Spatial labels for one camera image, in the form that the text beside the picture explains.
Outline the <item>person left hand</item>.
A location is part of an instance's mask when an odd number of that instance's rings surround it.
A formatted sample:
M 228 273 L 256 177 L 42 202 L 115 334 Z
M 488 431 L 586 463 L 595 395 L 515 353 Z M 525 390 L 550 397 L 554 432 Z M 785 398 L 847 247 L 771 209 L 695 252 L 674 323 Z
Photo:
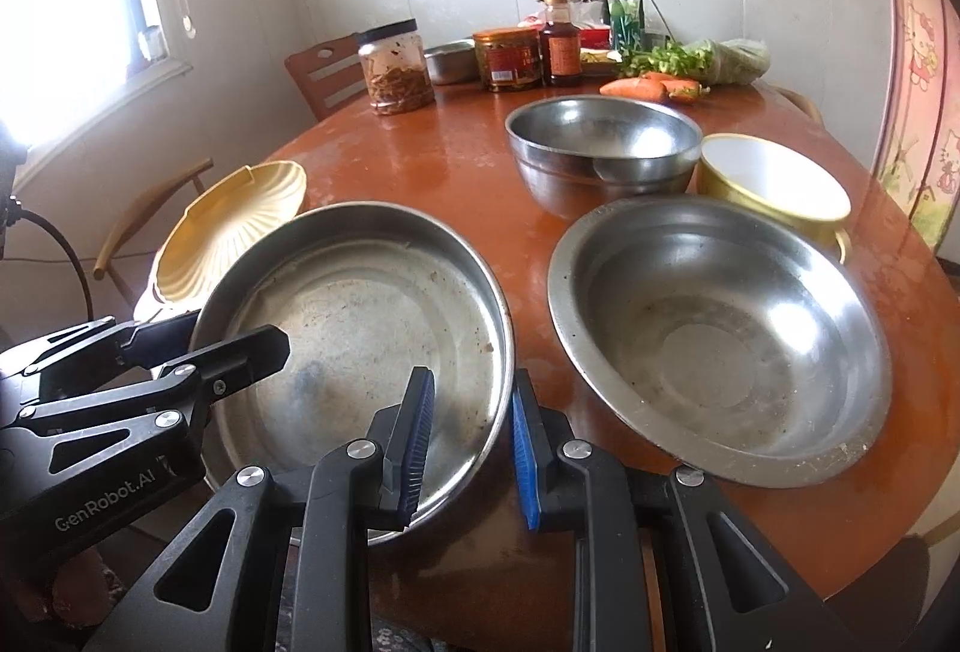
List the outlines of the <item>person left hand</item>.
M 116 604 L 112 571 L 96 546 L 68 560 L 48 584 L 7 579 L 2 587 L 14 608 L 32 624 L 53 620 L 68 627 L 96 626 Z

